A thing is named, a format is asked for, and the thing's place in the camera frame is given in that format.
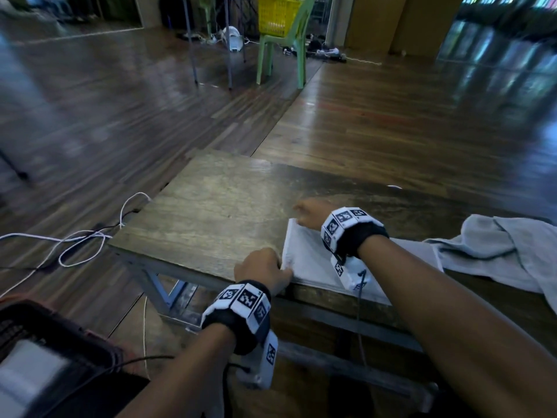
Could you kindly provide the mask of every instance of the forearm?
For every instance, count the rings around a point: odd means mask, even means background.
[[[211,324],[117,418],[199,418],[235,344],[228,327]]]
[[[358,254],[445,378],[479,412],[555,413],[557,362],[518,326],[383,236],[366,239]]]

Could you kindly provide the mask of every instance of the person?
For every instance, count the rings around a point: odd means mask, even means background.
[[[299,224],[320,230],[336,206],[311,198],[294,208]],[[557,416],[557,361],[525,331],[388,237],[365,238],[357,255],[443,377],[475,413],[493,418]],[[236,265],[234,278],[257,281],[272,297],[288,286],[292,270],[280,270],[275,251],[264,248]],[[199,418],[236,342],[224,324],[205,327],[117,418]]]

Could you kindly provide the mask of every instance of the crumpled white towel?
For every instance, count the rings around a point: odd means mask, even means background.
[[[543,293],[557,314],[557,227],[531,218],[486,217],[464,220],[452,239],[426,239],[443,268]]]

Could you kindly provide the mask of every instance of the black speaker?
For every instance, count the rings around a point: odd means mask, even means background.
[[[188,3],[189,25],[194,29],[191,1],[186,0],[186,3]],[[187,29],[182,0],[159,0],[159,11],[160,20],[163,22],[164,27],[169,29]]]

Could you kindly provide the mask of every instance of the yellow plastic basket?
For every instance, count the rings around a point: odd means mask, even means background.
[[[259,32],[285,37],[303,0],[258,0]]]

